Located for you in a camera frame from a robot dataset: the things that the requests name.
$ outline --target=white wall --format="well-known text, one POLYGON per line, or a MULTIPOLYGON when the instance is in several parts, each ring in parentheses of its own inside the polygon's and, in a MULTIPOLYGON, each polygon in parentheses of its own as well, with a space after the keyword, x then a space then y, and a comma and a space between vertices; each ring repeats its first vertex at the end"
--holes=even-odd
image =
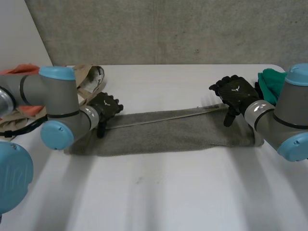
POLYGON ((0 70, 52 65, 24 0, 0 1, 0 70))

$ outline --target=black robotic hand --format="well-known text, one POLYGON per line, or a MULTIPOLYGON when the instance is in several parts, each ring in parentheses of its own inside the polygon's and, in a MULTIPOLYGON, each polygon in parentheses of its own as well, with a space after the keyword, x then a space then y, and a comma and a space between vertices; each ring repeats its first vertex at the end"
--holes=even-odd
POLYGON ((259 100, 256 90, 243 78, 226 76, 209 87, 223 103, 229 106, 224 120, 224 126, 230 127, 235 117, 245 113, 246 108, 254 101, 259 100))

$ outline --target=green cloth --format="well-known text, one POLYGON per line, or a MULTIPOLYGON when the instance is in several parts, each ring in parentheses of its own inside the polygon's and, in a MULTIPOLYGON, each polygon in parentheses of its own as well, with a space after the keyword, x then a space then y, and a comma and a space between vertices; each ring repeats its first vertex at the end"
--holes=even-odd
POLYGON ((287 72, 281 73, 270 68, 265 69, 262 73, 258 73, 259 85, 264 100, 276 105, 287 74, 287 72))

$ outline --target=black band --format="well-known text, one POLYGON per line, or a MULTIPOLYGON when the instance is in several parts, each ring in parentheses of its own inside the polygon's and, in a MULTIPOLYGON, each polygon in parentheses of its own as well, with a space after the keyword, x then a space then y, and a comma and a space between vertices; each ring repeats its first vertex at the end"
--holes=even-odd
POLYGON ((89 123, 90 123, 90 128, 89 128, 89 129, 91 129, 91 127, 92 127, 92 121, 91 121, 90 116, 89 116, 87 113, 85 113, 84 111, 81 111, 81 112, 84 113, 84 114, 87 116, 87 118, 88 118, 88 120, 89 120, 89 123))
POLYGON ((24 92, 24 83, 25 83, 25 80, 26 78, 28 77, 27 76, 24 76, 21 81, 20 81, 20 85, 19 85, 19 92, 20 92, 20 96, 21 98, 23 99, 23 101, 27 104, 27 105, 31 105, 28 100, 26 99, 26 96, 25 96, 25 92, 24 92))
POLYGON ((307 125, 297 125, 297 124, 290 124, 288 122, 283 121, 282 119, 279 119, 275 114, 274 114, 274 119, 278 122, 281 123, 287 127, 290 128, 296 128, 296 129, 308 129, 307 125))
POLYGON ((49 118, 54 118, 54 119, 59 119, 59 118, 66 118, 66 117, 71 117, 71 116, 76 116, 79 114, 79 110, 75 111, 75 112, 71 112, 71 113, 67 113, 67 114, 61 114, 61 115, 51 115, 51 114, 47 114, 47 116, 49 118))
POLYGON ((9 97, 13 101, 13 105, 14 105, 14 109, 15 109, 16 108, 16 100, 15 100, 14 96, 8 90, 6 90, 5 88, 3 88, 1 86, 0 86, 0 89, 9 95, 9 97))
POLYGON ((262 113, 258 116, 258 118, 255 120, 255 130, 257 130, 257 124, 258 124, 260 118, 261 118, 262 116, 264 116, 267 112, 271 112, 271 111, 274 111, 274 108, 271 108, 271 109, 269 109, 269 110, 266 110, 266 111, 262 112, 262 113))

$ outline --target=orange cloth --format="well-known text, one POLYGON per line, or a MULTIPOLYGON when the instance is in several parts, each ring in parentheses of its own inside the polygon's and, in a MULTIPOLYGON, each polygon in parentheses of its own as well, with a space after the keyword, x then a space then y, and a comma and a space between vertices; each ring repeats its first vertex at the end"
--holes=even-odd
MULTIPOLYGON (((8 69, 0 72, 0 75, 12 75, 12 74, 24 74, 24 75, 34 75, 38 74, 39 67, 32 64, 20 64, 15 69, 8 69)), ((22 110, 29 116, 35 116, 39 113, 44 106, 20 106, 19 109, 22 110)))

